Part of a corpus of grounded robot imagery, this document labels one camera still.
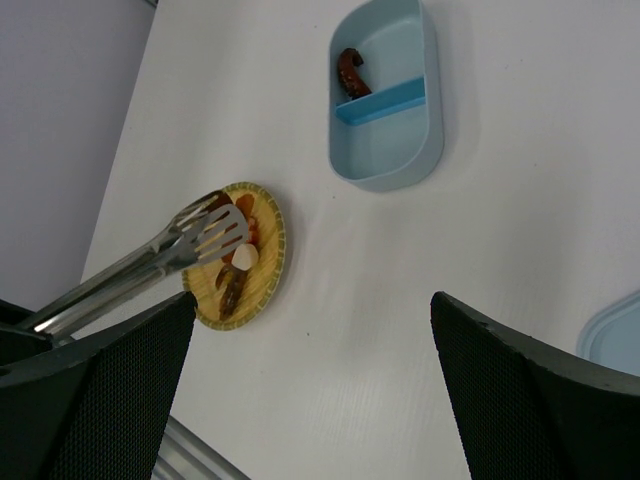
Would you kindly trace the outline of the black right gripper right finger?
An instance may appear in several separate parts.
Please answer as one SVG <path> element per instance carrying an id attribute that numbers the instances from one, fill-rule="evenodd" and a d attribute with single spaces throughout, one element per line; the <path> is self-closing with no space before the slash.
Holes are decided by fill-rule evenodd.
<path id="1" fill-rule="evenodd" d="M 636 479 L 639 379 L 437 292 L 431 327 L 474 479 Z"/>

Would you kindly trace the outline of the orange fried piece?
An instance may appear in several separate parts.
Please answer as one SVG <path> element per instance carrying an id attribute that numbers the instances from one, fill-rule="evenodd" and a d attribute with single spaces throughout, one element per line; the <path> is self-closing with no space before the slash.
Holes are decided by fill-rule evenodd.
<path id="1" fill-rule="evenodd" d="M 235 200 L 235 206 L 241 211 L 246 219 L 252 215 L 255 198 L 252 194 L 244 194 Z"/>

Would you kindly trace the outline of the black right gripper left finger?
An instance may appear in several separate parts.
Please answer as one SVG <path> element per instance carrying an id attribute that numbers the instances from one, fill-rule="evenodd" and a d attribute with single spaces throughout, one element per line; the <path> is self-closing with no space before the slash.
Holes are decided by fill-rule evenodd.
<path id="1" fill-rule="evenodd" d="M 183 292 L 65 345 L 3 325 L 2 478 L 150 478 L 195 307 Z"/>

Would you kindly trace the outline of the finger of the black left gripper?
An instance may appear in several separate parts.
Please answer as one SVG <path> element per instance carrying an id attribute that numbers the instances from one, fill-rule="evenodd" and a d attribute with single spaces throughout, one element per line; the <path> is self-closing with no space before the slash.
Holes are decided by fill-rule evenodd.
<path id="1" fill-rule="evenodd" d="M 31 311 L 1 301 L 1 369 L 33 356 L 48 352 L 53 348 L 49 336 L 34 333 L 20 327 Z"/>

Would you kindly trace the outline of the metal serving tongs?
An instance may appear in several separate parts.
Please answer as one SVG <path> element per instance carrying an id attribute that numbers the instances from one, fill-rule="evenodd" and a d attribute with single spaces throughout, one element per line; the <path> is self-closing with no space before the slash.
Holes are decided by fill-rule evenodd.
<path id="1" fill-rule="evenodd" d="M 181 209 L 156 236 L 34 313 L 18 328 L 52 339 L 83 329 L 165 278 L 219 260 L 249 236 L 242 211 L 221 190 Z"/>

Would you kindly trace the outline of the white round fish cake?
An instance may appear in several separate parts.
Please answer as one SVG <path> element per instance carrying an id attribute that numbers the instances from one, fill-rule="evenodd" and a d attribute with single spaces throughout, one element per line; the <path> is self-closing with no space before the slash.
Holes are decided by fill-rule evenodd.
<path id="1" fill-rule="evenodd" d="M 249 271 L 259 262 L 259 252 L 255 245 L 243 243 L 234 251 L 231 265 L 240 271 Z"/>

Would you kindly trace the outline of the brown green vegetable piece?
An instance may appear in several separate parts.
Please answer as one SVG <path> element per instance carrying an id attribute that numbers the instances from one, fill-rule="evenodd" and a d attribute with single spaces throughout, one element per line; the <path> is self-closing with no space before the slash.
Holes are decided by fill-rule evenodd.
<path id="1" fill-rule="evenodd" d="M 231 264 L 224 264 L 215 280 L 215 287 L 222 290 L 219 302 L 219 320 L 226 321 L 235 311 L 248 279 L 248 272 Z"/>

